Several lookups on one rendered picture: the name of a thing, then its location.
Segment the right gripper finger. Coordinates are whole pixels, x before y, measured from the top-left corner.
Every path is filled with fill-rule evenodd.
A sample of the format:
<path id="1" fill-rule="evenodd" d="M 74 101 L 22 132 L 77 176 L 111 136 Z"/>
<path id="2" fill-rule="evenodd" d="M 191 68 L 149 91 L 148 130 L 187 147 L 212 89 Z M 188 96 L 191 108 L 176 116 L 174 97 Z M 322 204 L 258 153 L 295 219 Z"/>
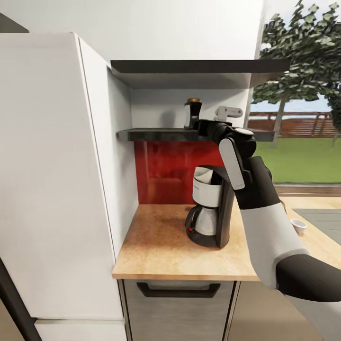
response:
<path id="1" fill-rule="evenodd" d="M 198 130 L 200 120 L 201 119 L 199 119 L 199 121 L 196 121 L 194 119 L 192 120 L 192 126 L 194 130 Z"/>

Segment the paper coffee filter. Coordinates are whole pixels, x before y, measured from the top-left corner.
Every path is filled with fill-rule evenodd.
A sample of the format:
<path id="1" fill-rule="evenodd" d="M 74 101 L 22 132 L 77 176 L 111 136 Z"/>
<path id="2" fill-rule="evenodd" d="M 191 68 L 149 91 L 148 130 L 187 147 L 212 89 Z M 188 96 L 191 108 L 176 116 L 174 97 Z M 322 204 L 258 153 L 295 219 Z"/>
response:
<path id="1" fill-rule="evenodd" d="M 203 167 L 196 167 L 194 177 L 201 183 L 211 184 L 213 171 Z"/>

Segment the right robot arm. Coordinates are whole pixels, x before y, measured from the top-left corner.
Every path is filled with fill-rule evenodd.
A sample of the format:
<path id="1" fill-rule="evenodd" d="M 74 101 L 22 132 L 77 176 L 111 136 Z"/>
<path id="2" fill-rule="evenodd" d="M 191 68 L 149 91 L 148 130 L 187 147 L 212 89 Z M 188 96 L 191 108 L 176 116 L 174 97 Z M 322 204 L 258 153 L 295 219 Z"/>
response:
<path id="1" fill-rule="evenodd" d="M 270 289 L 278 289 L 325 341 L 341 341 L 341 269 L 310 255 L 287 216 L 272 174 L 256 151 L 254 133 L 234 127 L 241 108 L 220 106 L 213 120 L 192 120 L 209 136 L 229 176 L 243 219 L 252 267 Z"/>

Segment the bottle of coffee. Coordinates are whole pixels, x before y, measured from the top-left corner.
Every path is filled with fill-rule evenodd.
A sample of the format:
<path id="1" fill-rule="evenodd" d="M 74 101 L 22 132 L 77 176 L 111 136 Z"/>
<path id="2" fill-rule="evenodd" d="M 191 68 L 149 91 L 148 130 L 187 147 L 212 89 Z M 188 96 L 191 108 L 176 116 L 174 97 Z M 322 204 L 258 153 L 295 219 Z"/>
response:
<path id="1" fill-rule="evenodd" d="M 199 113 L 202 103 L 200 99 L 189 98 L 185 103 L 186 121 L 184 124 L 185 129 L 193 129 L 192 120 L 199 121 Z"/>

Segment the coffee cup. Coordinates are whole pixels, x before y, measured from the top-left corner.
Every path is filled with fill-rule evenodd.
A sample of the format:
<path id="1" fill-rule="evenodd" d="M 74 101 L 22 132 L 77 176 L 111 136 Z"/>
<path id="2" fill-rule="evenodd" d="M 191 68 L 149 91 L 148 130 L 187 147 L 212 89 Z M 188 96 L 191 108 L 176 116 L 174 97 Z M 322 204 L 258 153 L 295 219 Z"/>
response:
<path id="1" fill-rule="evenodd" d="M 293 228 L 298 233 L 303 233 L 307 229 L 307 225 L 298 219 L 290 219 L 290 222 L 292 223 Z"/>

